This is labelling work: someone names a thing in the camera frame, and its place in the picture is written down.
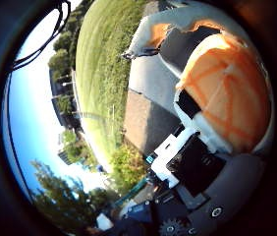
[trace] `cable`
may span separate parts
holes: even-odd
[[[67,17],[63,21],[63,24],[61,25],[61,22],[63,20],[63,9],[62,9],[63,3],[67,4],[68,10],[67,10]],[[49,42],[51,42],[63,30],[65,24],[69,20],[70,14],[71,14],[71,3],[68,0],[64,0],[63,2],[59,3],[55,9],[57,9],[59,11],[59,17],[58,17],[57,23],[54,27],[54,30],[52,31],[51,36],[37,50],[32,52],[30,55],[14,61],[12,68],[11,68],[11,72],[19,70],[20,68],[23,68],[24,66],[28,65],[33,60],[35,60],[40,55],[40,53],[44,50],[44,48],[49,44]]]

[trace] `green grass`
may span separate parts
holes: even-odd
[[[77,88],[84,118],[109,159],[122,143],[130,62],[120,54],[130,45],[145,0],[96,0],[86,13],[77,48]]]

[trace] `tree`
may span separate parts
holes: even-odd
[[[76,234],[85,224],[93,226],[97,215],[110,203],[108,199],[112,195],[106,190],[95,189],[86,193],[81,180],[71,178],[70,186],[63,178],[55,176],[48,165],[37,160],[31,164],[43,188],[31,192],[34,204],[66,233]]]
[[[59,107],[59,110],[61,112],[63,112],[64,114],[71,114],[72,113],[71,100],[67,96],[61,95],[57,99],[57,105]]]
[[[121,145],[111,158],[113,178],[118,190],[127,193],[146,173],[146,166],[139,151],[131,145]]]
[[[66,49],[59,49],[56,54],[54,54],[49,62],[48,66],[52,71],[58,71],[57,76],[65,76],[70,74],[70,61],[69,54]]]
[[[83,157],[81,156],[82,149],[82,147],[76,146],[74,144],[64,146],[64,151],[67,153],[67,156],[72,163],[78,162],[83,159]]]
[[[65,49],[69,51],[72,41],[72,33],[70,31],[65,31],[60,34],[59,38],[53,43],[53,50],[58,51],[60,49]]]
[[[77,135],[71,130],[65,130],[63,133],[63,143],[64,144],[72,144],[77,141]]]

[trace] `wire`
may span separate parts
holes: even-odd
[[[7,84],[7,90],[6,90],[6,99],[7,99],[7,108],[6,108],[6,116],[7,116],[7,121],[8,121],[8,136],[9,136],[9,143],[11,144],[11,149],[12,149],[12,153],[13,153],[13,158],[17,164],[17,167],[20,171],[20,174],[21,174],[21,178],[22,178],[22,181],[27,189],[27,192],[28,192],[28,196],[30,198],[30,201],[32,203],[34,203],[34,200],[32,198],[32,195],[31,195],[31,190],[28,186],[28,182],[27,182],[27,179],[25,177],[25,174],[23,172],[23,169],[21,167],[21,164],[19,162],[19,158],[18,158],[18,154],[17,154],[17,151],[16,151],[16,148],[14,146],[14,141],[13,141],[13,136],[12,136],[12,128],[11,128],[11,120],[10,120],[10,87],[11,87],[11,80],[12,80],[12,73],[10,73],[10,76],[9,76],[9,79],[8,79],[8,84]]]
[[[62,9],[62,4],[65,3],[67,4],[67,17],[63,21],[63,9]],[[63,0],[63,2],[59,3],[57,7],[55,8],[59,11],[59,17],[57,20],[57,23],[54,27],[54,30],[52,31],[51,36],[34,52],[32,52],[30,55],[21,58],[19,60],[14,61],[11,72],[19,70],[20,68],[23,68],[24,66],[28,65],[31,63],[33,60],[35,60],[40,53],[44,50],[44,48],[51,42],[58,34],[63,30],[65,24],[69,20],[70,14],[71,14],[71,3],[68,0]]]

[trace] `black plastic part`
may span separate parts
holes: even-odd
[[[224,165],[223,159],[209,153],[206,145],[192,136],[167,167],[195,197],[209,186]]]
[[[187,115],[190,116],[191,119],[193,119],[196,113],[200,111],[198,104],[185,90],[181,91],[179,100],[176,103]]]

